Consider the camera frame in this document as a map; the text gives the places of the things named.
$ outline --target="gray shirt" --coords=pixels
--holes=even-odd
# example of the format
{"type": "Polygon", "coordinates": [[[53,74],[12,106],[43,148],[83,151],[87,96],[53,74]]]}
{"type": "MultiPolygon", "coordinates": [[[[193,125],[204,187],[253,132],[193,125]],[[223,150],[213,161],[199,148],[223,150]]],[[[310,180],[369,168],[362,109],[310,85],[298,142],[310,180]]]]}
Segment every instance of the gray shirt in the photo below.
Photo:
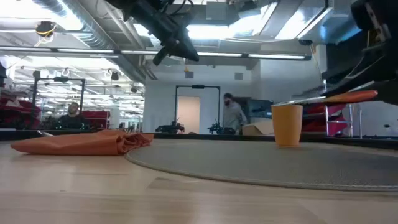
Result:
{"type": "Polygon", "coordinates": [[[244,115],[241,105],[237,102],[231,102],[230,105],[224,107],[223,127],[233,128],[239,134],[241,125],[247,123],[246,116],[244,115]]]}

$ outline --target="cardboard box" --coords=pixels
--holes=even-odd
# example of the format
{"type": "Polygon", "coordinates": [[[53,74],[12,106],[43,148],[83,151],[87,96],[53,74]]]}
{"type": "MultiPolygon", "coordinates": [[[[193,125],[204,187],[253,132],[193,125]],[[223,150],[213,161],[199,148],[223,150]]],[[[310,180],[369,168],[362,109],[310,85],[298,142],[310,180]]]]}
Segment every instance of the cardboard box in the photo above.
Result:
{"type": "Polygon", "coordinates": [[[244,136],[273,136],[272,120],[260,121],[242,127],[244,136]]]}

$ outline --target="man with beard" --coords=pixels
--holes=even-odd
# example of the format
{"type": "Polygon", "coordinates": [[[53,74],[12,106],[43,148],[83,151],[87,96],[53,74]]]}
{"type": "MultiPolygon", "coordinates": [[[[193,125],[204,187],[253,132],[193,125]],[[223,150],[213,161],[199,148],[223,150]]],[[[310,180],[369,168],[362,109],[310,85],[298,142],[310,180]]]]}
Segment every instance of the man with beard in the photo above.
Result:
{"type": "Polygon", "coordinates": [[[236,135],[240,134],[242,125],[247,124],[241,105],[233,100],[230,93],[224,94],[224,105],[223,127],[232,128],[236,135]]]}

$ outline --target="man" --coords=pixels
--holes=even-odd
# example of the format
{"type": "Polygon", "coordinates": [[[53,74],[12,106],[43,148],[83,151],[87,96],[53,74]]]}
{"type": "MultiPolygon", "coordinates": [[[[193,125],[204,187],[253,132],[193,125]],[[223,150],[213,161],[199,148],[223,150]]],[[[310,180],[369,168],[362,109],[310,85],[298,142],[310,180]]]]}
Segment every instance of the man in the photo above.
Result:
{"type": "Polygon", "coordinates": [[[63,115],[59,122],[62,128],[80,129],[86,124],[86,119],[77,113],[79,110],[79,104],[73,102],[68,107],[68,114],[63,115]]]}
{"type": "Polygon", "coordinates": [[[233,100],[233,95],[230,93],[224,94],[224,105],[223,127],[232,128],[235,134],[239,134],[241,126],[247,123],[241,105],[233,100]]]}

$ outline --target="doorway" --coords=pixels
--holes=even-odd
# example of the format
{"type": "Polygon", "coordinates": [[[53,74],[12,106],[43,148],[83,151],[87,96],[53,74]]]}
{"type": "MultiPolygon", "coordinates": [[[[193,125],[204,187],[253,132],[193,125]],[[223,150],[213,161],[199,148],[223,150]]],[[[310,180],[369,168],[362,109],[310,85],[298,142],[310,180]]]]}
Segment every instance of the doorway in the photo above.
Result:
{"type": "Polygon", "coordinates": [[[178,123],[183,124],[185,134],[200,132],[200,97],[179,96],[177,100],[178,123]]]}

